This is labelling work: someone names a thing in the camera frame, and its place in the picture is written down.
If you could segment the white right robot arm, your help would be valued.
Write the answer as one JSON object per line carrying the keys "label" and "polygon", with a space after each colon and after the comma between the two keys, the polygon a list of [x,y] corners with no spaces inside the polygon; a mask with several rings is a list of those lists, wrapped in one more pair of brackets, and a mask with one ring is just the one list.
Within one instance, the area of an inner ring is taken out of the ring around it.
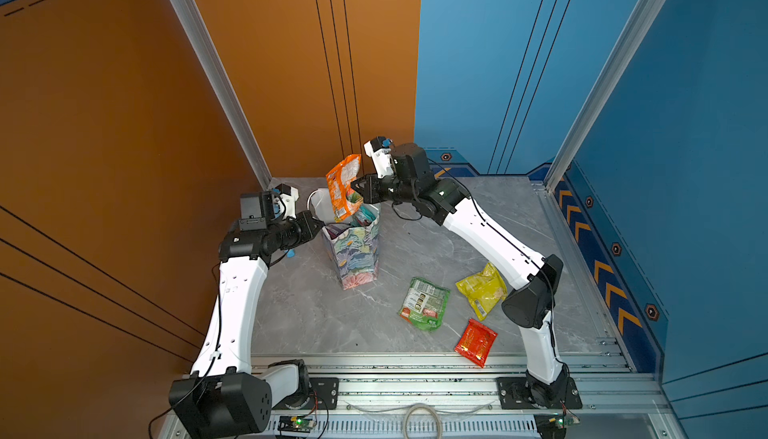
{"label": "white right robot arm", "polygon": [[453,177],[403,179],[367,174],[352,188],[368,204],[409,203],[418,213],[457,234],[480,252],[501,274],[509,293],[503,313],[520,329],[527,357],[527,401],[538,408],[561,405],[569,370],[561,360],[554,335],[555,293],[563,261],[536,252],[483,211],[469,189]]}

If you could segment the floral paper gift bag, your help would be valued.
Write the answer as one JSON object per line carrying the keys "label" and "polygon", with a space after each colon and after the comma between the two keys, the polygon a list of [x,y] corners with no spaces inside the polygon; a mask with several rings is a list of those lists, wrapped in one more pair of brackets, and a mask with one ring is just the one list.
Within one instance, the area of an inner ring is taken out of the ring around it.
{"label": "floral paper gift bag", "polygon": [[356,227],[353,216],[345,222],[333,222],[333,211],[326,188],[314,190],[307,199],[307,208],[325,225],[320,237],[337,272],[343,290],[356,288],[377,279],[379,272],[379,217],[368,227]]}

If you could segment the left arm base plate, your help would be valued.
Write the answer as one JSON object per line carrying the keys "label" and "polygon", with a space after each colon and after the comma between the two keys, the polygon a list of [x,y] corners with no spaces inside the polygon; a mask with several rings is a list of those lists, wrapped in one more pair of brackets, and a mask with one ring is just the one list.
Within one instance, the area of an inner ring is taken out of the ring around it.
{"label": "left arm base plate", "polygon": [[309,410],[318,405],[320,411],[335,410],[339,399],[340,380],[338,377],[311,377],[307,395],[297,393],[282,400],[274,410]]}

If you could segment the teal Fox's candy bag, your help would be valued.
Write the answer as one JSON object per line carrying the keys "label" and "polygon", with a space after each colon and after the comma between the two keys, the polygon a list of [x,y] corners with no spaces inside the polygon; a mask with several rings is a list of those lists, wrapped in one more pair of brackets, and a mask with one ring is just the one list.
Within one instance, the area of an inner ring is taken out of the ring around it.
{"label": "teal Fox's candy bag", "polygon": [[369,205],[363,204],[353,214],[353,223],[356,227],[368,227],[378,217],[379,213],[376,208],[371,208]]}

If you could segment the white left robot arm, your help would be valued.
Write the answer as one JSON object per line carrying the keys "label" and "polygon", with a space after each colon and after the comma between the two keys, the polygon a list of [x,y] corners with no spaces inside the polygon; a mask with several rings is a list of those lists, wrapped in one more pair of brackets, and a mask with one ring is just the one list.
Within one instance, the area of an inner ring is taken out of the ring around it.
{"label": "white left robot arm", "polygon": [[217,298],[200,353],[188,378],[176,380],[169,406],[192,438],[230,438],[266,430],[281,402],[312,398],[304,361],[285,360],[252,372],[256,308],[275,253],[312,241],[324,224],[299,211],[298,190],[287,184],[240,198],[241,216],[219,245]]}

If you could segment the orange snack bag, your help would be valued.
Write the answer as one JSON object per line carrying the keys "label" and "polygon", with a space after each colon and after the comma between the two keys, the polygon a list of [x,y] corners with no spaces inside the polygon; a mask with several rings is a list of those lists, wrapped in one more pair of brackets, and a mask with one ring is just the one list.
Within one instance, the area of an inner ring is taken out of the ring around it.
{"label": "orange snack bag", "polygon": [[331,207],[336,222],[353,216],[363,203],[362,196],[352,188],[361,169],[361,155],[350,154],[326,174]]}

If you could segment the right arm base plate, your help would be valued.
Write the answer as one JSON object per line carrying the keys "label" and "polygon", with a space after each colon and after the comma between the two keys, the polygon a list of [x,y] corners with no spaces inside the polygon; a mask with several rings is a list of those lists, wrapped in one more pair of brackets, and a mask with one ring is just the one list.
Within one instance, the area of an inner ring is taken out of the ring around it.
{"label": "right arm base plate", "polygon": [[496,386],[503,410],[583,408],[576,383],[567,375],[552,384],[532,377],[499,377]]}

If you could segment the yellow snack bag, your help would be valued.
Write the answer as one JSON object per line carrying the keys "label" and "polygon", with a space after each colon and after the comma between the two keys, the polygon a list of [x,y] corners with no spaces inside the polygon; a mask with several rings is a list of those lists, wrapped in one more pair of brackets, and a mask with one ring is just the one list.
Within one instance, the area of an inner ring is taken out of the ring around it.
{"label": "yellow snack bag", "polygon": [[480,272],[458,281],[456,287],[467,299],[479,321],[484,321],[508,295],[506,281],[491,262]]}

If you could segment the red snack packet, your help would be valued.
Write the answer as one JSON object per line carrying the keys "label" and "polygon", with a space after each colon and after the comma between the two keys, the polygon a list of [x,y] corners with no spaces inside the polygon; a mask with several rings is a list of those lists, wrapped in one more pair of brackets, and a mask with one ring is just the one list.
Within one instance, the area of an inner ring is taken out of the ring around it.
{"label": "red snack packet", "polygon": [[484,368],[498,334],[476,319],[470,319],[454,351]]}

